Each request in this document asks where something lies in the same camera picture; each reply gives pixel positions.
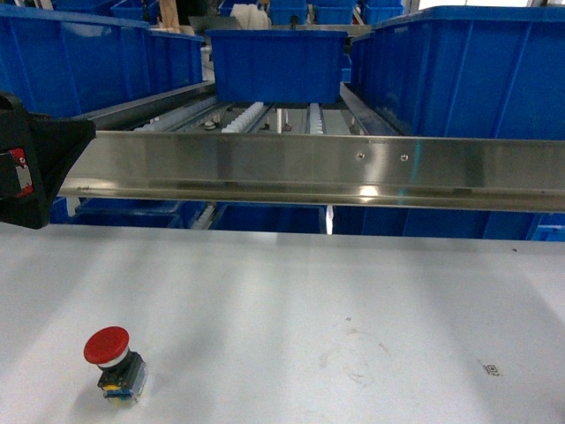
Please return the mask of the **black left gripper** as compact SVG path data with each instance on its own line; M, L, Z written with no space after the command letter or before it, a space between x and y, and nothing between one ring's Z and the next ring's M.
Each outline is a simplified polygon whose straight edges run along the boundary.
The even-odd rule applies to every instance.
M1 221L41 229L72 166L95 137L87 119L34 114L1 93Z

